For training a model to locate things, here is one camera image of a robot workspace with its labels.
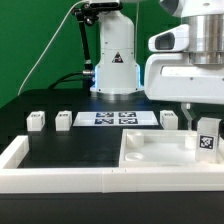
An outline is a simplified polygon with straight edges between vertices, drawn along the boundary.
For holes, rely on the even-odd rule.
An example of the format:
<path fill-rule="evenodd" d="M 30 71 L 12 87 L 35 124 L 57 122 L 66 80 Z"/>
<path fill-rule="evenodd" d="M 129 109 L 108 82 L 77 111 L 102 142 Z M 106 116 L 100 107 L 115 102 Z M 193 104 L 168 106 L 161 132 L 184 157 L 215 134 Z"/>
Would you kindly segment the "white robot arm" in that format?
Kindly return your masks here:
<path fill-rule="evenodd" d="M 94 97 L 127 99 L 143 91 L 151 100 L 224 104 L 224 0 L 158 0 L 182 24 L 148 40 L 152 55 L 140 71 L 135 31 L 122 0 L 89 0 L 99 11 L 100 61 Z"/>

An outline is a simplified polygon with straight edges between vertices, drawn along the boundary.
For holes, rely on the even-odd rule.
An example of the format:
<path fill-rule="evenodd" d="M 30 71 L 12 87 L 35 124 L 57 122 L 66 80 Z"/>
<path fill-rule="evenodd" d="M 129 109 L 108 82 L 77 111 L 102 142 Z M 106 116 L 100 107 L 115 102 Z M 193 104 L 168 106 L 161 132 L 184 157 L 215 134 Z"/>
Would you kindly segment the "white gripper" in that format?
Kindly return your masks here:
<path fill-rule="evenodd" d="M 182 102 L 191 130 L 196 115 L 190 103 L 224 104 L 224 64 L 193 65 L 187 53 L 153 54 L 145 66 L 144 91 L 150 100 Z"/>

